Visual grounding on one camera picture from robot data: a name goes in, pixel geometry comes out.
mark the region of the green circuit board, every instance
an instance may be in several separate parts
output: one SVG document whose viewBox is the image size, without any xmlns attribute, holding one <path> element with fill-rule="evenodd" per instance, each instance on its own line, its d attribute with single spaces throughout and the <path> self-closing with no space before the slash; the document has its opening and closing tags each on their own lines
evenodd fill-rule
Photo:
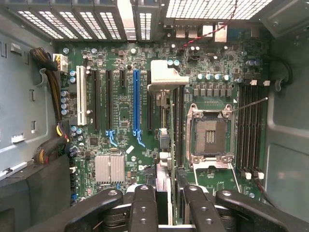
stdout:
<svg viewBox="0 0 309 232">
<path fill-rule="evenodd" d="M 154 104 L 153 107 L 153 130 L 147 130 L 147 71 L 150 71 L 152 60 L 171 60 L 173 64 L 179 61 L 179 65 L 173 65 L 180 76 L 189 76 L 189 84 L 184 88 L 184 109 L 183 126 L 192 103 L 199 109 L 222 110 L 226 104 L 231 104 L 234 109 L 238 108 L 239 87 L 234 79 L 243 77 L 247 79 L 267 80 L 267 68 L 263 63 L 263 58 L 268 53 L 267 38 L 249 38 L 248 35 L 239 31 L 232 31 L 232 36 L 228 38 L 227 49 L 221 43 L 199 44 L 198 61 L 190 60 L 190 49 L 185 49 L 181 54 L 170 50 L 171 44 L 181 47 L 181 42 L 163 41 L 162 43 L 63 43 L 60 44 L 59 51 L 68 48 L 69 71 L 76 70 L 76 66 L 91 66 L 92 70 L 99 72 L 100 79 L 100 130 L 94 129 L 92 117 L 87 118 L 87 125 L 83 128 L 83 140 L 78 141 L 71 138 L 72 145 L 79 148 L 79 153 L 75 157 L 76 166 L 76 194 L 78 198 L 90 197 L 105 188 L 118 188 L 123 192 L 133 183 L 144 183 L 144 167 L 154 164 L 154 159 L 159 152 L 158 130 L 160 128 L 160 108 Z M 89 57 L 85 61 L 82 55 Z M 259 60 L 261 64 L 255 68 L 246 68 L 246 61 L 250 59 Z M 133 136 L 133 70 L 140 71 L 140 99 L 141 99 L 141 121 L 142 142 L 141 146 L 136 137 Z M 126 71 L 126 87 L 120 87 L 119 71 Z M 112 127 L 115 130 L 114 140 L 118 147 L 110 143 L 105 134 L 106 125 L 106 71 L 112 71 L 112 96 L 113 96 L 113 121 Z M 198 75 L 203 75 L 203 79 L 198 79 Z M 220 74 L 221 80 L 205 80 L 207 74 Z M 229 75 L 228 81 L 223 81 L 224 75 Z M 61 90 L 70 92 L 71 84 L 68 76 L 61 76 Z M 87 108 L 93 109 L 93 82 L 87 79 Z M 64 116 L 69 119 L 76 114 L 76 98 L 70 93 L 69 113 Z M 263 113 L 262 134 L 265 133 L 266 114 Z M 234 122 L 229 122 L 226 132 L 226 150 L 236 154 L 237 140 L 237 114 Z M 261 156 L 264 159 L 264 139 L 261 139 Z M 104 183 L 96 182 L 95 157 L 105 154 L 122 154 L 125 156 L 125 181 L 123 183 Z M 186 158 L 184 168 L 186 169 L 188 181 L 195 183 L 193 169 L 190 168 Z M 221 189 L 236 189 L 231 170 L 198 170 L 198 184 L 205 186 L 210 193 L 215 194 Z M 260 199 L 258 189 L 250 180 L 238 178 L 240 189 L 249 195 L 253 193 L 257 200 Z"/>
</svg>

